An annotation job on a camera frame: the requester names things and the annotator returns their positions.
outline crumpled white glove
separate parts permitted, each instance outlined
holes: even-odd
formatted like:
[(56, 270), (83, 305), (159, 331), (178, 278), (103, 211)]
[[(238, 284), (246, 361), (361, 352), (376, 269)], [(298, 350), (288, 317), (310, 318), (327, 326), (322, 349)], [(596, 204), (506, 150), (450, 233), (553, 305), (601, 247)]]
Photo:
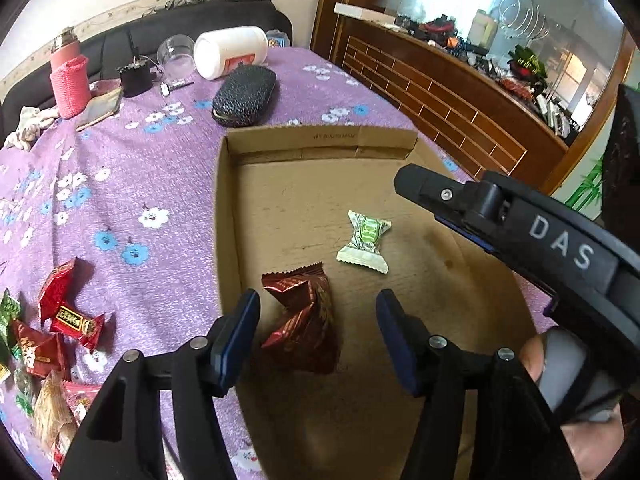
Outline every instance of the crumpled white glove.
[(60, 113), (57, 107), (40, 110), (23, 106), (18, 128), (4, 140), (4, 146), (31, 151), (32, 143), (40, 137), (41, 130), (49, 128), (58, 117), (60, 117)]

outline textured black pouch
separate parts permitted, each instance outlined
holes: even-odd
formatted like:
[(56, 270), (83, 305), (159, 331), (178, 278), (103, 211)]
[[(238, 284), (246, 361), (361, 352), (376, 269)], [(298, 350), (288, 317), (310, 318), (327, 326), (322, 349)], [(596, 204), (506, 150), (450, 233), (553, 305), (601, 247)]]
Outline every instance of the textured black pouch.
[(212, 117), (231, 128), (257, 123), (267, 109), (275, 84), (275, 72), (268, 68), (240, 65), (226, 77), (213, 98)]

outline human hand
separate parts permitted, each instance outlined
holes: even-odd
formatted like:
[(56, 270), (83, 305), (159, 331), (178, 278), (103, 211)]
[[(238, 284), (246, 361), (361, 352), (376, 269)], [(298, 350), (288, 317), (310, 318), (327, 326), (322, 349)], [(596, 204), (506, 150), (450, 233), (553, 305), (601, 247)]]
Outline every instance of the human hand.
[[(520, 352), (520, 361), (534, 381), (542, 375), (545, 363), (544, 340), (535, 336)], [(622, 446), (625, 431), (620, 405), (608, 422), (580, 422), (562, 427), (582, 480), (595, 480)]]

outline screw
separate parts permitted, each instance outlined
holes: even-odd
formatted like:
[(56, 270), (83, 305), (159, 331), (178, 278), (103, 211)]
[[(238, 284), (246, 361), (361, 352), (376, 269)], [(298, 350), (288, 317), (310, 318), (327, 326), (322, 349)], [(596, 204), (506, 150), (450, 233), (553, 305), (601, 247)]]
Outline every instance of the screw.
[(207, 338), (202, 335), (196, 336), (191, 341), (189, 341), (189, 346), (194, 350), (200, 350), (207, 344), (209, 344), (209, 341), (207, 341)]
[(429, 346), (431, 348), (442, 349), (447, 345), (447, 340), (444, 339), (441, 335), (432, 335), (429, 338)]
[(139, 357), (140, 352), (138, 352), (137, 350), (127, 350), (126, 352), (124, 352), (124, 354), (122, 354), (122, 358), (126, 363), (132, 363)]
[(503, 361), (511, 361), (514, 357), (516, 357), (516, 354), (514, 354), (513, 350), (511, 350), (510, 348), (500, 348), (498, 350), (498, 357)]

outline white plastic jar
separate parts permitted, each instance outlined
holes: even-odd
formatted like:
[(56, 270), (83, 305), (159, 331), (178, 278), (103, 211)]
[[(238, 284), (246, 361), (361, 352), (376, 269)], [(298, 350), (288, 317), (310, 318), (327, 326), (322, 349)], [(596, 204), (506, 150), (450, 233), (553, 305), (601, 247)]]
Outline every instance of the white plastic jar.
[(208, 80), (227, 75), (239, 64), (260, 64), (267, 57), (267, 35), (260, 27), (234, 27), (202, 33), (193, 59), (198, 73)]

